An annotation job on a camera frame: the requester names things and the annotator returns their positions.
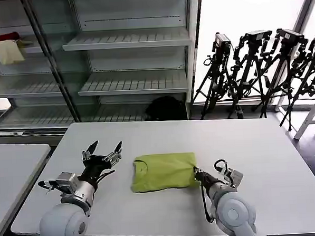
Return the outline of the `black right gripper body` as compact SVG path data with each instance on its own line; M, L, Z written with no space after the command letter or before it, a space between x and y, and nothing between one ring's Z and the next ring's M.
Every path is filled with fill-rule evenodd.
M207 192L209 192L209 189L214 184L225 184L222 180L213 177L210 173L207 173L198 167L194 167L194 178L201 183Z

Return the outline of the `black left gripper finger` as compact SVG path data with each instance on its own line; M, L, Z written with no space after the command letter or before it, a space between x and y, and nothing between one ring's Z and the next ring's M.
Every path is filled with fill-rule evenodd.
M121 160L122 153L122 141L120 141L115 147L113 152L110 152L107 156L102 159L105 168L113 167Z
M98 145L98 140L96 140L93 144L91 144L86 151L82 152L82 160L89 161L89 160L97 160L98 156L94 155L94 151Z

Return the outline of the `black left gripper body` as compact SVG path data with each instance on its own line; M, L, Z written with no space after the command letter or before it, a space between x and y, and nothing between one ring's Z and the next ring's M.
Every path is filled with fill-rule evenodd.
M85 181L91 185L97 185L104 177L115 172L115 170L111 169L111 167L104 167L102 159L106 155L97 156L97 160L83 161L85 169L82 174L78 176L79 181Z

